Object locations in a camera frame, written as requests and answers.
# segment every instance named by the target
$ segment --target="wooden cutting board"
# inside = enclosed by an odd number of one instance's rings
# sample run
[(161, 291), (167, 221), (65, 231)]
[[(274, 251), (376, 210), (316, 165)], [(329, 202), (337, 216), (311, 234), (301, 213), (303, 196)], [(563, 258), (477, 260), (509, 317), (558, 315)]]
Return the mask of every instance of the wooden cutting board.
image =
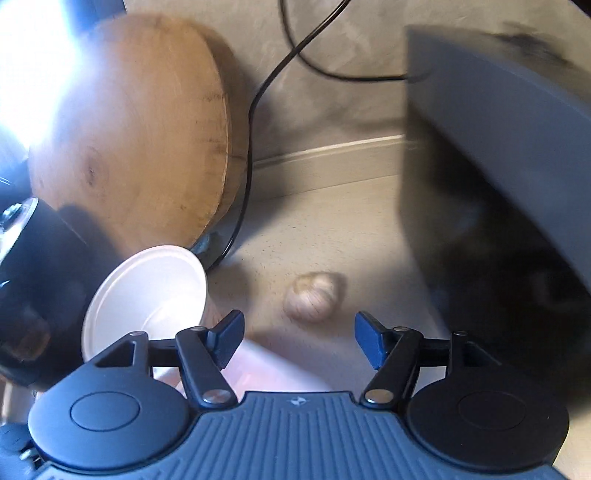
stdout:
[(227, 211), (246, 166), (232, 52), (212, 30), (162, 15), (103, 22), (80, 51), (54, 125), (31, 148), (34, 194), (77, 211), (67, 220), (85, 217), (122, 258), (190, 247)]

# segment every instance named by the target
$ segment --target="power cord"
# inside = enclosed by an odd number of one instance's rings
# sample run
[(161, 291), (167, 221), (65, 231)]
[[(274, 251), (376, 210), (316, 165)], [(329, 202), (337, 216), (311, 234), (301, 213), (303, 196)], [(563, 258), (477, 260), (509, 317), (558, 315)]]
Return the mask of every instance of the power cord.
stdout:
[(236, 238), (238, 237), (238, 233), (240, 232), (240, 228), (244, 222), (244, 217), (246, 215), (246, 209), (248, 208), (248, 200), (250, 199), (251, 195), (251, 187), (252, 187), (252, 126), (254, 124), (254, 116), (256, 107), (259, 104), (263, 94), (267, 91), (271, 83), (277, 78), (277, 76), (283, 71), (285, 67), (291, 62), (294, 58), (299, 57), (300, 60), (309, 68), (311, 68), (314, 72), (328, 77), (334, 80), (340, 80), (343, 82), (399, 82), (401, 80), (406, 79), (406, 75), (392, 75), (392, 76), (380, 76), (380, 77), (366, 77), (366, 76), (346, 76), (341, 75), (338, 73), (331, 73), (326, 72), (318, 65), (314, 64), (312, 61), (307, 59), (306, 57), (302, 56), (301, 52), (306, 48), (312, 40), (314, 40), (322, 31), (328, 27), (336, 18), (343, 12), (343, 10), (351, 3), (351, 0), (341, 0), (341, 2), (337, 5), (337, 7), (332, 11), (332, 13), (326, 17), (320, 25), (318, 25), (306, 38), (304, 38), (301, 42), (297, 45), (291, 36), (290, 26), (288, 23), (288, 16), (287, 16), (287, 8), (285, 5), (286, 0), (279, 0), (279, 9), (281, 12), (281, 22), (283, 24), (284, 34), (291, 46), (291, 51), (279, 62), (277, 67), (273, 69), (273, 71), (269, 74), (269, 76), (265, 79), (265, 81), (261, 84), (259, 89), (256, 92), (256, 95), (252, 99), (250, 108), (248, 109), (248, 153), (246, 154), (246, 184), (244, 188), (244, 197), (242, 200), (242, 206), (240, 207), (240, 212), (238, 213), (238, 220), (236, 220), (236, 225), (226, 246), (224, 247), (223, 251), (219, 256), (214, 260), (214, 262), (206, 268), (207, 273), (211, 273), (228, 255), (229, 251), (232, 249), (234, 243), (236, 242)]
[[(342, 3), (349, 4), (351, 0), (343, 0)], [(287, 14), (287, 0), (279, 0), (279, 10), (281, 13), (281, 23), (283, 26), (283, 33), (287, 39), (287, 43), (291, 48), (296, 48), (296, 42), (293, 39), (291, 33), (289, 18)], [(385, 76), (351, 76), (341, 75), (340, 73), (327, 72), (322, 67), (314, 63), (308, 57), (304, 56), (301, 52), (297, 55), (300, 60), (312, 71), (316, 72), (323, 77), (327, 77), (332, 80), (340, 80), (341, 82), (361, 82), (361, 83), (377, 83), (377, 82), (400, 82), (406, 80), (406, 75), (385, 75)]]

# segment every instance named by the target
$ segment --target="black appliance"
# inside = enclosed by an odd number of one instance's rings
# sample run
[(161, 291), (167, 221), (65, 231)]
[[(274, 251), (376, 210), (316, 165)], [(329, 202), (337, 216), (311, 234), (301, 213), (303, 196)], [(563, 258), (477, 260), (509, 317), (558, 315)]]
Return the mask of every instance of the black appliance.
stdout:
[[(220, 370), (244, 335), (234, 310), (170, 340), (131, 332), (0, 429), (11, 480), (564, 480), (551, 467), (569, 416), (466, 332), (426, 339), (367, 312), (355, 338), (378, 370), (349, 392), (248, 392)], [(421, 367), (446, 377), (411, 398)], [(187, 398), (151, 378), (179, 367)]]
[(42, 200), (29, 198), (2, 214), (2, 376), (44, 391), (82, 364), (91, 266), (86, 244)]
[(408, 30), (400, 212), (433, 304), (591, 393), (591, 76), (526, 34)]

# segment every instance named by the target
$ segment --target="backsplash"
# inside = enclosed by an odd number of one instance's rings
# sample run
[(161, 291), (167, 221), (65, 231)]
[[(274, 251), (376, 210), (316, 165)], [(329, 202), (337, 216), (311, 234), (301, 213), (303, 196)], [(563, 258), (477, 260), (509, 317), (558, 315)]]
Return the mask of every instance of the backsplash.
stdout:
[[(307, 35), (337, 0), (292, 0), (292, 28)], [(180, 15), (217, 29), (254, 91), (288, 52), (277, 0), (125, 0), (128, 12)], [(591, 70), (591, 20), (569, 0), (353, 0), (306, 53), (345, 74), (405, 72), (404, 26), (445, 24), (505, 31), (518, 22), (561, 40), (566, 56)], [(404, 82), (348, 84), (319, 77), (294, 60), (256, 114), (255, 158), (401, 132)]]

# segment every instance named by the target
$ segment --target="kitchen countertop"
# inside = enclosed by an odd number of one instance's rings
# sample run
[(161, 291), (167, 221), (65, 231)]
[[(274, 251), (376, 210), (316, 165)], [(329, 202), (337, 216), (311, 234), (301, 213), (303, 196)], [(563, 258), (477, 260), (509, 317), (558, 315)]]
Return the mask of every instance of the kitchen countertop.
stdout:
[[(209, 279), (219, 310), (242, 310), (248, 338), (355, 396), (374, 374), (353, 337), (357, 311), (447, 336), (402, 232), (399, 187), (398, 176), (382, 177), (251, 204), (235, 250)], [(347, 282), (340, 310), (319, 325), (282, 311), (287, 286), (309, 271)], [(442, 376), (442, 368), (423, 369), (417, 388)], [(591, 479), (590, 438), (591, 414), (574, 417), (555, 462), (571, 479)]]

